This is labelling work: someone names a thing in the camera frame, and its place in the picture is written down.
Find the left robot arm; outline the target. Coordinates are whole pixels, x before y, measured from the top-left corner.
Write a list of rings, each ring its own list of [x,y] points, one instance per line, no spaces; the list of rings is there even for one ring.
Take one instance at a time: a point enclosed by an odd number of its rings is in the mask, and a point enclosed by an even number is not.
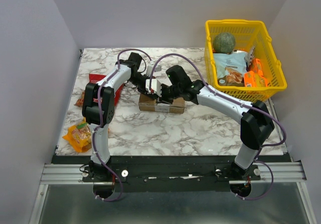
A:
[[[115,114],[116,92],[127,81],[144,90],[147,77],[138,70],[143,58],[138,49],[129,49],[128,59],[117,56],[115,67],[102,80],[85,87],[82,116],[91,130],[92,154],[82,171],[84,182],[125,180],[133,162],[125,157],[111,157],[108,147],[108,127]]]

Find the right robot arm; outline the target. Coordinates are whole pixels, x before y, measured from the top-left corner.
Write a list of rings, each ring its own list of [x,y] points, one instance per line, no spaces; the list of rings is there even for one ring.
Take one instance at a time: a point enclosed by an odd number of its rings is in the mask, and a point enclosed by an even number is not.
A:
[[[219,111],[240,125],[242,146],[231,164],[231,175],[238,180],[247,176],[260,148],[274,130],[266,104],[259,100],[251,103],[231,97],[206,86],[199,79],[191,81],[178,65],[169,68],[166,74],[171,81],[170,86],[156,79],[146,84],[146,88],[158,96],[159,102],[172,103],[174,99],[183,98]]]

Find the brown cardboard express box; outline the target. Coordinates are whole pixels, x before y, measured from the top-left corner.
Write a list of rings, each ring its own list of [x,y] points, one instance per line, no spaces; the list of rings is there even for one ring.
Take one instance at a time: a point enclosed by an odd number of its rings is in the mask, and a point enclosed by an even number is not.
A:
[[[140,94],[138,107],[140,111],[183,114],[185,110],[185,101],[183,98],[174,99],[172,104],[157,103],[156,100]]]

